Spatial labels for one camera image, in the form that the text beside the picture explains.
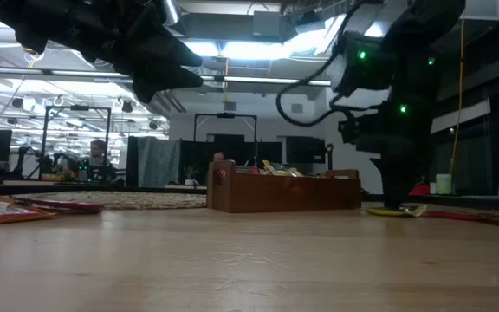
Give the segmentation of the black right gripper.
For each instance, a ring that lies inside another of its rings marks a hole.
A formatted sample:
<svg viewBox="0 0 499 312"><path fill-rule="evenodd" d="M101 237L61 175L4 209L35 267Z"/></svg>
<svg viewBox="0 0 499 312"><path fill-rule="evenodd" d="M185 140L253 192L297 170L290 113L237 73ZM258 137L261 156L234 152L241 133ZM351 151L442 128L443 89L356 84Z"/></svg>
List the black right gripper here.
<svg viewBox="0 0 499 312"><path fill-rule="evenodd" d="M338 123L344 142L380 156L371 161L380 172L385 208L399 208L423 183L431 161L432 121L430 113L378 113Z"/></svg>

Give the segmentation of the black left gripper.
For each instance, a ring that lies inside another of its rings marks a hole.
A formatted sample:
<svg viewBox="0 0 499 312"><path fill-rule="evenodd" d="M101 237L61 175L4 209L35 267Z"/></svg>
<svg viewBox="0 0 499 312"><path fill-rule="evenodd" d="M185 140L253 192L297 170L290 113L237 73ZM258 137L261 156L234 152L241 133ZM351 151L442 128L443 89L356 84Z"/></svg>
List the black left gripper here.
<svg viewBox="0 0 499 312"><path fill-rule="evenodd" d="M66 45L132 75L138 101L149 103L157 92L199 88L204 81L180 67L199 67L203 58L166 29L166 20L161 1L69 1Z"/></svg>

